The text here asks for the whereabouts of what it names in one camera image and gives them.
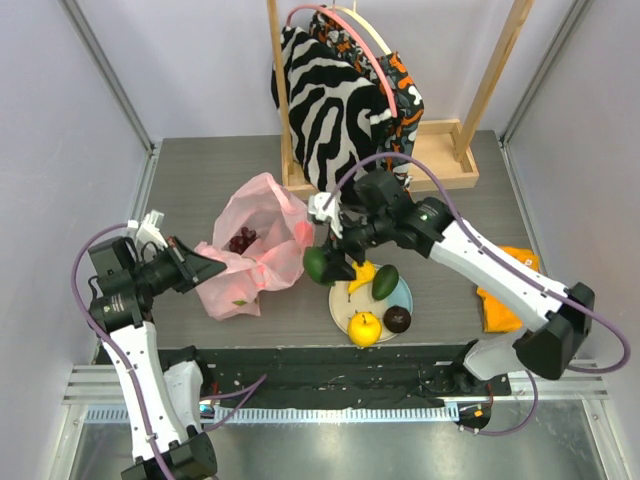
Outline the fake green avocado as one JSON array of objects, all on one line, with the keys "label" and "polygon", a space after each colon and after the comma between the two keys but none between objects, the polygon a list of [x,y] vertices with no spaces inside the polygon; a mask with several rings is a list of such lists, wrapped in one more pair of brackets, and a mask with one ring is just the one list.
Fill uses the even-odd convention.
[{"label": "fake green avocado", "polygon": [[399,282],[399,272],[393,265],[387,264],[380,267],[374,276],[371,296],[376,301],[382,301],[389,297]]},{"label": "fake green avocado", "polygon": [[327,260],[322,249],[317,246],[308,247],[303,255],[305,273],[317,284],[324,285],[323,275],[327,267]]}]

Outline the fake yellow pear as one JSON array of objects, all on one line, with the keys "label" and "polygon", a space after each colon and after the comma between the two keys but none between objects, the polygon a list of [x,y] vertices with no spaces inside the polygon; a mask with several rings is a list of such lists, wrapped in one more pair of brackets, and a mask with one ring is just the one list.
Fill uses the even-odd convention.
[{"label": "fake yellow pear", "polygon": [[352,268],[355,272],[355,279],[351,280],[347,287],[349,295],[354,294],[360,287],[371,283],[376,275],[376,267],[368,260],[363,263],[353,261]]}]

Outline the fake mangosteen green leaves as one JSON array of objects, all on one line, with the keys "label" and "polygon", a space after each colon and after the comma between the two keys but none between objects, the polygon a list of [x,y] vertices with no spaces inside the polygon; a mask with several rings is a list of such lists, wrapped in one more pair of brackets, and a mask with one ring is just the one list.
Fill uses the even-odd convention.
[{"label": "fake mangosteen green leaves", "polygon": [[385,328],[394,334],[406,332],[411,323],[411,313],[402,306],[394,305],[388,308],[383,315]]}]

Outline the pink plastic bag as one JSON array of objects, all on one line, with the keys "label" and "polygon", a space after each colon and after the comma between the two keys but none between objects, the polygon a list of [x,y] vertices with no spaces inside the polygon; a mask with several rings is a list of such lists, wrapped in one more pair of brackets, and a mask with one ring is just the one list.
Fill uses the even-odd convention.
[{"label": "pink plastic bag", "polygon": [[[242,254],[228,250],[229,240],[242,227],[257,232]],[[196,287],[206,313],[225,320],[238,314],[258,316],[258,295],[292,287],[304,273],[303,254],[314,242],[307,206],[271,174],[247,181],[229,199],[213,227],[212,240],[195,251],[219,260],[227,269]]]}]

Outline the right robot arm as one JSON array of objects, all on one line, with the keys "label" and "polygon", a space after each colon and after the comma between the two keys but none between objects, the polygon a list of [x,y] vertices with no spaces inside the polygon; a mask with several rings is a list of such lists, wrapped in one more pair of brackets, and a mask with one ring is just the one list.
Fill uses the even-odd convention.
[{"label": "right robot arm", "polygon": [[393,242],[463,275],[522,323],[514,332],[472,343],[451,371],[457,391],[475,394],[497,375],[522,369],[548,380],[562,376],[591,329],[586,315],[595,302],[591,288],[581,282],[567,287],[525,266],[457,219],[441,200],[412,200],[389,172],[366,174],[355,192],[358,220],[341,213],[328,192],[308,201],[313,221],[330,226],[321,248],[327,265],[320,281],[354,279],[349,259],[362,261],[367,249]]}]

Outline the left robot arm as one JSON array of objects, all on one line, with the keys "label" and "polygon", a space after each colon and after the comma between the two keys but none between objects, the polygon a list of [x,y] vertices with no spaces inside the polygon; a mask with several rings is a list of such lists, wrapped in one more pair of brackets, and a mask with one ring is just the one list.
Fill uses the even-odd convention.
[{"label": "left robot arm", "polygon": [[152,307],[157,296],[186,293],[225,264],[176,237],[148,262],[128,237],[91,247],[89,257],[97,273],[90,324],[115,367],[131,427],[133,464],[122,478],[214,478],[215,451],[199,420],[199,402],[211,392],[213,375],[193,346],[161,361]]}]

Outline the fake red grape bunch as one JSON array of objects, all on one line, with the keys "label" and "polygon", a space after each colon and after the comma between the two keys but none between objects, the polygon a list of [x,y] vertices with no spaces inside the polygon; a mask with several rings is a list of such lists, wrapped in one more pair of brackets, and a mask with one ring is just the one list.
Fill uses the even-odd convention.
[{"label": "fake red grape bunch", "polygon": [[246,226],[229,240],[228,250],[242,255],[257,239],[257,232]]}]

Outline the fake orange fruit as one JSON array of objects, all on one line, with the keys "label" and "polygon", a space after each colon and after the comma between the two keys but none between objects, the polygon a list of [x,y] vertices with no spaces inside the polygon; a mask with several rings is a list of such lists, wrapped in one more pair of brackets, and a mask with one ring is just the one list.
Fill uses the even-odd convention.
[{"label": "fake orange fruit", "polygon": [[382,334],[380,320],[371,312],[356,312],[347,327],[351,342],[361,348],[374,345]]}]

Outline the cream and blue plate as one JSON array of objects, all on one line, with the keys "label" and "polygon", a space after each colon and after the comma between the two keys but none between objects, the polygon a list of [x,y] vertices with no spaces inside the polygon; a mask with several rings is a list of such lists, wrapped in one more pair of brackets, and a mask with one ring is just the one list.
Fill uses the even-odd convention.
[{"label": "cream and blue plate", "polygon": [[[382,267],[372,264],[376,267],[376,271]],[[411,313],[411,316],[413,315],[413,297],[406,281],[399,275],[399,282],[395,290],[382,301],[376,301],[371,296],[373,281],[360,287],[352,295],[347,292],[349,282],[334,282],[329,290],[328,305],[334,323],[347,335],[349,321],[356,312],[371,312],[382,324],[382,334],[376,343],[386,342],[396,337],[398,334],[394,334],[385,328],[383,315],[388,308],[394,305],[406,308]]]}]

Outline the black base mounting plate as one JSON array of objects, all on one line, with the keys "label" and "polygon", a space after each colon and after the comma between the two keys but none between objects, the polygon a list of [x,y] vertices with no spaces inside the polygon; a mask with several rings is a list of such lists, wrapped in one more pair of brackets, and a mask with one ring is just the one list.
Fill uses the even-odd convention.
[{"label": "black base mounting plate", "polygon": [[233,393],[266,379],[247,408],[342,410],[431,407],[443,397],[511,394],[506,376],[463,392],[443,379],[461,345],[201,349],[207,393]]}]

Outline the wooden clothes rack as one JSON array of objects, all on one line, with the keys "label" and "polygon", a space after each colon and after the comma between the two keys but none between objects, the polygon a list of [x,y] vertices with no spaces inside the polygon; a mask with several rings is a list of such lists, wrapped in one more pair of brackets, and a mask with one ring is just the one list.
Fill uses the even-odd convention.
[{"label": "wooden clothes rack", "polygon": [[[532,6],[531,1],[515,1],[512,4],[466,119],[422,121],[419,124],[414,157],[429,167],[448,189],[472,188],[477,183],[479,171],[471,150],[471,141]],[[267,3],[267,12],[282,122],[282,184],[289,192],[306,201],[316,189],[305,180],[302,168],[293,159],[280,45],[281,28],[275,1]]]}]

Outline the orange black patterned garment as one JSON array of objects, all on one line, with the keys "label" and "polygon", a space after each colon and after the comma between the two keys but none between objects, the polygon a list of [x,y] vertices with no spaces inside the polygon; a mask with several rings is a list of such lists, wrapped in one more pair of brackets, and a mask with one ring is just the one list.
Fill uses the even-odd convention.
[{"label": "orange black patterned garment", "polygon": [[[338,58],[350,63],[358,72],[376,84],[383,97],[385,91],[369,59],[354,39],[333,19],[315,12],[309,24],[312,37],[326,44]],[[397,117],[390,120],[386,138],[379,152],[398,152],[411,156],[419,122],[424,113],[424,102],[415,82],[408,73],[397,51],[377,58],[392,89],[397,107]]]}]

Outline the orange folded cloth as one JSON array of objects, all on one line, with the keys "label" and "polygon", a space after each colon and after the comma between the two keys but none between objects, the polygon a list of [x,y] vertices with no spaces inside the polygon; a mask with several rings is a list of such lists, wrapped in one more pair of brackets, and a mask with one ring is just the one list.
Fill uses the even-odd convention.
[{"label": "orange folded cloth", "polygon": [[[501,246],[501,249],[535,272],[540,271],[540,259],[531,249],[512,246]],[[482,302],[485,333],[511,333],[523,326],[521,320],[509,308],[485,289],[477,287],[476,294]]]}]

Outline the cream wooden hanger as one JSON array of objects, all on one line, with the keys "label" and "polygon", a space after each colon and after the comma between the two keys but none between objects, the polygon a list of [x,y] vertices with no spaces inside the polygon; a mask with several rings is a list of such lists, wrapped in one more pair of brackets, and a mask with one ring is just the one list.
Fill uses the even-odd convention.
[{"label": "cream wooden hanger", "polygon": [[353,20],[355,20],[372,38],[372,40],[380,47],[382,52],[385,55],[389,55],[392,53],[392,50],[381,37],[381,35],[377,32],[377,30],[356,11],[357,2],[354,1],[351,8],[347,8],[341,5],[331,5],[333,10],[338,12],[342,12],[348,16],[350,16]]}]

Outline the pink hanger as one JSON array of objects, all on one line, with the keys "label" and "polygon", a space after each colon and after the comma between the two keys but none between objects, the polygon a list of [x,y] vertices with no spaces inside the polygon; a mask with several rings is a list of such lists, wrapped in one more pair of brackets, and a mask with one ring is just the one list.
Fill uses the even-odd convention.
[{"label": "pink hanger", "polygon": [[382,68],[380,67],[380,64],[377,60],[377,58],[375,57],[375,55],[373,54],[373,52],[371,51],[371,49],[368,47],[368,45],[366,44],[366,42],[360,37],[360,35],[356,32],[356,30],[354,28],[351,27],[351,25],[344,20],[343,18],[341,18],[338,14],[335,13],[335,11],[333,9],[329,9],[327,7],[322,7],[321,5],[316,5],[316,4],[301,4],[298,5],[296,7],[294,7],[293,9],[291,9],[286,17],[285,20],[285,25],[286,26],[290,26],[291,25],[291,20],[292,17],[294,16],[295,13],[297,13],[298,11],[301,10],[315,10],[318,12],[323,13],[324,15],[326,15],[327,17],[329,17],[330,19],[333,19],[337,24],[339,24],[345,31],[347,31],[349,33],[349,35],[354,39],[354,41],[356,43],[359,44],[359,46],[362,48],[364,54],[366,55],[366,57],[369,59],[371,65],[373,66],[374,71],[376,72],[378,79],[380,80],[380,83],[385,91],[387,100],[388,100],[388,104],[389,104],[389,109],[391,112],[391,116],[393,118],[397,117],[397,107],[396,107],[396,102],[394,99],[394,95],[392,92],[392,89],[386,79],[386,76],[382,70]]}]

